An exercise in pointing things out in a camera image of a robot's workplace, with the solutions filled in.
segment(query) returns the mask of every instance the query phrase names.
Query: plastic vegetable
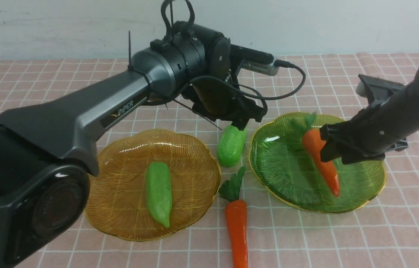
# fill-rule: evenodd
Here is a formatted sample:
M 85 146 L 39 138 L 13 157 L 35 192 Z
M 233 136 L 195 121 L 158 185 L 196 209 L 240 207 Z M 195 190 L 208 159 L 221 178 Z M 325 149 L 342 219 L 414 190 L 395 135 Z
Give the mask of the plastic vegetable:
M 295 120 L 291 122 L 291 125 L 301 135 L 303 148 L 312 157 L 315 166 L 330 188 L 330 191 L 335 197 L 338 197 L 340 194 L 340 184 L 337 169 L 332 162 L 325 163 L 320 160 L 320 151 L 325 145 L 325 141 L 320 139 L 320 129 L 312 127 L 316 118 L 317 114 L 314 112 L 306 115 L 305 125 L 301 125 Z
M 150 215 L 164 227 L 170 227 L 172 211 L 172 178 L 165 163 L 153 162 L 145 172 L 147 208 Z
M 235 166 L 242 154 L 246 142 L 247 130 L 240 131 L 237 127 L 227 126 L 218 144 L 218 161 L 227 168 Z
M 223 182 L 219 194 L 229 201 L 224 209 L 226 225 L 231 241 L 231 251 L 234 268 L 248 268 L 247 261 L 247 207 L 244 200 L 239 199 L 242 178 L 245 167 L 242 166 L 238 173 L 232 175 L 231 179 Z

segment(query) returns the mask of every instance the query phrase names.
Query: amber glass plate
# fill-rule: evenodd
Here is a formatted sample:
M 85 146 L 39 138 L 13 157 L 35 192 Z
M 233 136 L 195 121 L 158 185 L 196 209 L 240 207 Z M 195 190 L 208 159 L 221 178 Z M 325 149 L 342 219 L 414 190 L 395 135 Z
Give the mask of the amber glass plate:
M 101 232 L 131 241 L 151 241 L 185 229 L 210 209 L 221 170 L 209 149 L 193 136 L 152 129 L 107 146 L 98 157 L 100 173 L 90 178 L 89 222 Z M 170 228 L 148 212 L 145 171 L 153 161 L 168 165 L 173 207 Z
M 306 113 L 284 114 L 263 125 L 252 137 L 249 162 L 256 178 L 286 204 L 321 213 L 341 213 L 362 207 L 383 190 L 386 172 L 383 161 L 343 165 L 334 160 L 340 181 L 340 195 L 334 197 L 311 157 L 301 136 L 291 127 L 291 119 L 304 123 Z M 342 122 L 332 115 L 318 114 L 313 127 Z

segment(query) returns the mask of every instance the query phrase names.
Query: piper logo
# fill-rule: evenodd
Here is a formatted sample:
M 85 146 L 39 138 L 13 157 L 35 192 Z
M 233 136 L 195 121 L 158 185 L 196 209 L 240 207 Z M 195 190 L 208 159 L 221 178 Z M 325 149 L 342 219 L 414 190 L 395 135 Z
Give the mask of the piper logo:
M 128 110 L 130 110 L 132 107 L 133 107 L 133 100 L 129 101 L 126 105 L 123 105 L 121 108 L 119 108 L 116 114 L 111 114 L 111 116 L 119 117 L 125 112 L 127 112 Z

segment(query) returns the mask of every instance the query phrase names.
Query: toy carrot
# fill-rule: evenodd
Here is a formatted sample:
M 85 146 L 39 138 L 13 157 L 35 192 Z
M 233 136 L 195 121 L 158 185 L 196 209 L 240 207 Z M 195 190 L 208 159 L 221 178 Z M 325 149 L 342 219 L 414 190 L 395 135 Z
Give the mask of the toy carrot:
M 325 145 L 325 141 L 320 138 L 320 130 L 313 128 L 317 114 L 307 114 L 305 117 L 305 126 L 292 121 L 292 125 L 302 135 L 302 145 L 308 154 L 312 157 L 315 166 L 324 178 L 325 183 L 335 197 L 340 194 L 339 175 L 332 162 L 322 162 L 320 159 L 320 151 Z
M 247 261 L 247 207 L 244 200 L 239 199 L 242 178 L 246 168 L 242 166 L 231 179 L 223 182 L 219 194 L 229 201 L 224 209 L 226 225 L 231 241 L 234 268 L 248 268 Z

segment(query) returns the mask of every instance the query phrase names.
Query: green cucumber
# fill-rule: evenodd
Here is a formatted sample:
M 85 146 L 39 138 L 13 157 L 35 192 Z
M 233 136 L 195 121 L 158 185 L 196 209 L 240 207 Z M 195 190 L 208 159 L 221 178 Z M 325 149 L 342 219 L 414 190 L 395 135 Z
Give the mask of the green cucumber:
M 145 172 L 147 208 L 156 222 L 170 227 L 170 212 L 173 206 L 172 178 L 167 164 L 153 162 Z
M 231 125 L 224 129 L 218 144 L 218 161 L 221 166 L 230 168 L 239 162 L 246 142 L 246 133 L 246 129 L 240 131 Z

